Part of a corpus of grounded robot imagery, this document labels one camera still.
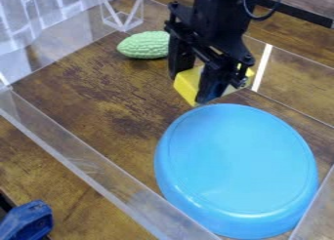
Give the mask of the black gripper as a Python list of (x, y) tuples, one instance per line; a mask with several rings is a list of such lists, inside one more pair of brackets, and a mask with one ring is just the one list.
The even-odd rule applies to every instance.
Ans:
[(164, 30), (169, 33), (169, 77), (174, 79), (178, 72), (193, 67), (194, 58), (201, 59), (205, 66), (194, 95), (198, 104), (239, 91), (251, 83), (253, 57), (243, 35), (255, 4), (256, 0), (193, 0), (190, 6), (168, 3), (169, 19)]

